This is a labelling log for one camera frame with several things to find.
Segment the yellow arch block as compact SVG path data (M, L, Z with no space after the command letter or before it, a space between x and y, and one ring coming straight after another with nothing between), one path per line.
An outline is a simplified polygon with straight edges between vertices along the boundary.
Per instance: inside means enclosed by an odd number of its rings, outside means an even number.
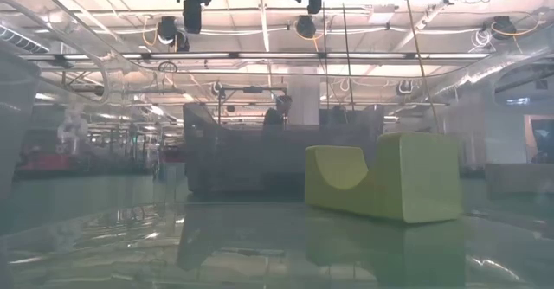
M462 213L458 143L423 132L387 133L374 160L354 146L305 150L305 202L323 209L407 224L455 220Z

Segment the clear plastic bin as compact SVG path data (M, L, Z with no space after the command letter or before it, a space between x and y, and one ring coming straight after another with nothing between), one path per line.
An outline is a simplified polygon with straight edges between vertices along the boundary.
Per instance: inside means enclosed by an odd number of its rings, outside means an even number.
M315 67L322 109L384 108L383 134L458 143L460 184L491 198L554 186L554 0L0 0L0 50L40 68L19 179L185 178L183 106L217 122L217 89L285 87ZM309 15L313 39L295 23ZM176 40L157 38L174 16ZM497 39L495 16L517 32ZM478 60L127 60L124 53L488 53ZM274 93L223 95L221 125L263 125ZM153 203L0 235L0 289L554 289L554 222L467 212L407 224L303 203Z

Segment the long ceiling light bar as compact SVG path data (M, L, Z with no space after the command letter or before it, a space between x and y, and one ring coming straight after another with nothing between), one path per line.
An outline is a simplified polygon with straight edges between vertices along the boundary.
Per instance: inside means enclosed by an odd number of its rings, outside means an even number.
M192 60L192 59L255 59L255 60L293 60L293 59L355 59L355 60L413 60L419 57L427 60L478 60L489 56L488 53L323 53L323 52L210 52L210 53L124 53L127 60Z

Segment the white building column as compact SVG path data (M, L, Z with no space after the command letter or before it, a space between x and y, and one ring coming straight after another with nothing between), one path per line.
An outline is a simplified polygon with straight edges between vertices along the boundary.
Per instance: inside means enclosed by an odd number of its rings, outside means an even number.
M290 67L287 94L292 98L288 122L292 125L318 125L320 78L315 67Z

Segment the person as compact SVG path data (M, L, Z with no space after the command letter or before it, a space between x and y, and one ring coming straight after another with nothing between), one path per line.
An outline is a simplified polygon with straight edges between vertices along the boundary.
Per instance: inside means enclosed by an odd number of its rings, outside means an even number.
M293 98L289 95L281 95L275 99L275 108L269 108L264 115L263 125L285 124L285 117L288 115L293 103Z

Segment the dark smoky plastic bin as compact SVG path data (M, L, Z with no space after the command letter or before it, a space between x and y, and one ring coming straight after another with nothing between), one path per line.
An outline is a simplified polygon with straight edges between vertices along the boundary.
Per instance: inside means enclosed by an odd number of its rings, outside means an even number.
M196 195L238 192L302 193L305 148L354 146L369 163L383 134L384 108L322 109L321 125L220 125L196 103L183 106L188 187Z

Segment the red cart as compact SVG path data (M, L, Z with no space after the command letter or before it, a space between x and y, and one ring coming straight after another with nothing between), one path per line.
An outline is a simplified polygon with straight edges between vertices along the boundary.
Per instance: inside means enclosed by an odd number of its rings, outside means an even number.
M48 172L70 170L70 156L62 154L32 153L22 157L16 172Z

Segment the green table mat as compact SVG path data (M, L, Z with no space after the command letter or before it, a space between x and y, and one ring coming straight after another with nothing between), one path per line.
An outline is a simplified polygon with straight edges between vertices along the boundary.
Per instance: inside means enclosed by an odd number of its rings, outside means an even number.
M554 186L537 193L511 193L491 198L483 178L461 179L467 212L501 213L554 222ZM71 176L19 179L0 201L0 235L106 210L153 203L303 203L304 190L193 195L185 178L163 182L149 175Z

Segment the black metal gantry frame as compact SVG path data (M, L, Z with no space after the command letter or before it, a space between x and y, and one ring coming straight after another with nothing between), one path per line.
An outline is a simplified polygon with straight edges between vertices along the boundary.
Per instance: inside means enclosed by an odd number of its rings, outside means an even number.
M217 89L217 124L218 125L222 123L222 105L223 105L222 97L226 91L232 92L232 94L230 94L229 96L225 96L226 99L230 99L237 91L243 92L243 93L263 93L263 92L274 93L275 91L281 91L284 94L287 94L287 89L285 87L263 87L263 86L225 87L223 85L219 85L219 88Z

